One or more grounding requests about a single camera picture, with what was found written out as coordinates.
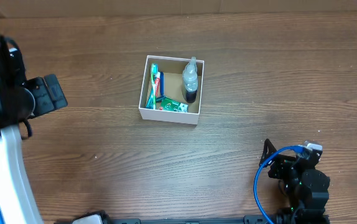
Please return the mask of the teal toothpaste tube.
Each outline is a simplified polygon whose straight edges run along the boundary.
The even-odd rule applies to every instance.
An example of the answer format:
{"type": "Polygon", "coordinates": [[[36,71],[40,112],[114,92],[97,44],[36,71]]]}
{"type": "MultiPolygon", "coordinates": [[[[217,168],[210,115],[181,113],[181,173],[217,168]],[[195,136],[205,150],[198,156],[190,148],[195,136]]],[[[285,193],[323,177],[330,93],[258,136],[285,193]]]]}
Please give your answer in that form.
{"type": "Polygon", "coordinates": [[[150,92],[149,99],[146,104],[147,109],[153,109],[153,110],[156,109],[156,98],[158,95],[159,84],[160,84],[160,72],[157,72],[152,76],[152,80],[151,80],[152,90],[150,92]]]}

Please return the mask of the clear bottle dark liquid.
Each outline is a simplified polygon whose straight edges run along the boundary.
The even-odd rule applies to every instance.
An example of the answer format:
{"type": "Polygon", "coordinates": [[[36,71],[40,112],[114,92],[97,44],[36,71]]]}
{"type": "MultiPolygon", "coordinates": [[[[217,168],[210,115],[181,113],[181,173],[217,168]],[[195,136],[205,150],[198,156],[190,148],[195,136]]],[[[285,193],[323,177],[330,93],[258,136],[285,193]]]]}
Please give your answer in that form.
{"type": "Polygon", "coordinates": [[[187,103],[194,103],[198,91],[196,57],[192,57],[182,72],[182,94],[187,103]]]}

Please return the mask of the green white toothbrush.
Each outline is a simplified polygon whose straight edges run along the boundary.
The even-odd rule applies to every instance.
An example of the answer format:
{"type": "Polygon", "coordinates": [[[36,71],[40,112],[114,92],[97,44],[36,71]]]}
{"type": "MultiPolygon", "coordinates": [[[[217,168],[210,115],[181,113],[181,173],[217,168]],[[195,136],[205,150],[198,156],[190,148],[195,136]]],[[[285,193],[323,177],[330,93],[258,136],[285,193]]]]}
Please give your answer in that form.
{"type": "Polygon", "coordinates": [[[158,65],[157,64],[152,64],[151,65],[151,84],[152,84],[152,109],[155,109],[155,93],[156,93],[156,84],[155,84],[155,78],[158,72],[158,65]]]}

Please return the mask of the green soap packet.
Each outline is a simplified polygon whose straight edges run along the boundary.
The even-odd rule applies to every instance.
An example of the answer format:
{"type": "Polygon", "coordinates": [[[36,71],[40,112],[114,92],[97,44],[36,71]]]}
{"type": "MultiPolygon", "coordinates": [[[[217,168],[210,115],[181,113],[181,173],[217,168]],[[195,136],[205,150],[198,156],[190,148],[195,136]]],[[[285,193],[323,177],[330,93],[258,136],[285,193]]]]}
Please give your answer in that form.
{"type": "Polygon", "coordinates": [[[175,100],[168,98],[166,96],[160,96],[160,97],[156,98],[155,102],[160,103],[159,110],[174,111],[174,112],[181,112],[181,113],[188,112],[187,104],[175,101],[175,100]]]}

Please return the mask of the blue disposable razor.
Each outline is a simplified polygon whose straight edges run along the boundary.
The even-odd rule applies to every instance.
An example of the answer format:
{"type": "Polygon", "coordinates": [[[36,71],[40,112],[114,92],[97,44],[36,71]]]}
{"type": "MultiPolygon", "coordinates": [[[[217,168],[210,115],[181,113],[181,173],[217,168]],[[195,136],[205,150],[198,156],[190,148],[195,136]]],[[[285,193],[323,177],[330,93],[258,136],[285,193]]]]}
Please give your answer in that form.
{"type": "Polygon", "coordinates": [[[164,98],[164,73],[158,72],[157,78],[155,79],[155,84],[157,85],[157,93],[155,94],[155,102],[160,103],[164,98]]]}

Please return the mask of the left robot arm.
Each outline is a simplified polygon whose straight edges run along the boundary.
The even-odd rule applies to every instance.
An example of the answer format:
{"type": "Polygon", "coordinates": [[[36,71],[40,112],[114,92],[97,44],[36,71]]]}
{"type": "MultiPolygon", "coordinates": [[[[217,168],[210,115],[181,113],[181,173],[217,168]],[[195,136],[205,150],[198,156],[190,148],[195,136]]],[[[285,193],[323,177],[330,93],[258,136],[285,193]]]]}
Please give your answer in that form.
{"type": "Polygon", "coordinates": [[[24,165],[19,125],[68,105],[54,74],[0,81],[0,223],[43,223],[24,165]]]}

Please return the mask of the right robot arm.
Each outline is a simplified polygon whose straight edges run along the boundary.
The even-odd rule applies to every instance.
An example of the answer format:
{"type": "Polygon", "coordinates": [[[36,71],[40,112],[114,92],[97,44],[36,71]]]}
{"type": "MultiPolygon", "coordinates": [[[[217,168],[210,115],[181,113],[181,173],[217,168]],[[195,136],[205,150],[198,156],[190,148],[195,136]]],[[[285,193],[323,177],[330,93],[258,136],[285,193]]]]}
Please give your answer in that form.
{"type": "Polygon", "coordinates": [[[322,145],[311,141],[279,150],[269,139],[264,141],[259,168],[253,181],[253,195],[267,223],[330,222],[325,214],[330,178],[315,168],[322,154],[322,145]],[[270,168],[268,176],[282,183],[281,191],[289,200],[289,206],[278,210],[275,215],[266,213],[257,194],[258,180],[266,167],[270,168]]]}

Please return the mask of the white cardboard box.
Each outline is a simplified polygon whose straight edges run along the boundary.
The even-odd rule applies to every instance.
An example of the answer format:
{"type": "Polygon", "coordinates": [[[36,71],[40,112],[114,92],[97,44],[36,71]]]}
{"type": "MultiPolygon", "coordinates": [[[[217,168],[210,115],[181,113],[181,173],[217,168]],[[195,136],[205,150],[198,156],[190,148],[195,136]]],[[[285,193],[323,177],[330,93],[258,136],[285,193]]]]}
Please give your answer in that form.
{"type": "Polygon", "coordinates": [[[194,125],[198,124],[202,101],[203,72],[205,67],[205,62],[202,60],[196,60],[198,74],[197,97],[194,103],[188,105],[188,111],[186,113],[160,110],[159,103],[154,110],[146,108],[146,103],[151,91],[151,65],[153,63],[157,64],[159,70],[164,73],[164,95],[175,101],[184,103],[185,100],[182,94],[182,72],[189,62],[189,58],[163,57],[156,55],[147,56],[139,99],[139,111],[142,119],[194,125]]]}

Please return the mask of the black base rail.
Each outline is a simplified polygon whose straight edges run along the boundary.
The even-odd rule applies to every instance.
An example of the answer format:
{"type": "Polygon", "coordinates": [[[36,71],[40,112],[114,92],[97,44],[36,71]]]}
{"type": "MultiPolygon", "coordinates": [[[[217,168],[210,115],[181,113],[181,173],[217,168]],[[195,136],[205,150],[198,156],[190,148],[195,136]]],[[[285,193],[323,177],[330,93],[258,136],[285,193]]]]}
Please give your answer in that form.
{"type": "Polygon", "coordinates": [[[252,224],[269,223],[262,215],[245,215],[243,218],[188,218],[140,220],[138,218],[113,219],[105,211],[87,213],[74,220],[58,220],[55,224],[111,223],[111,224],[252,224]]]}

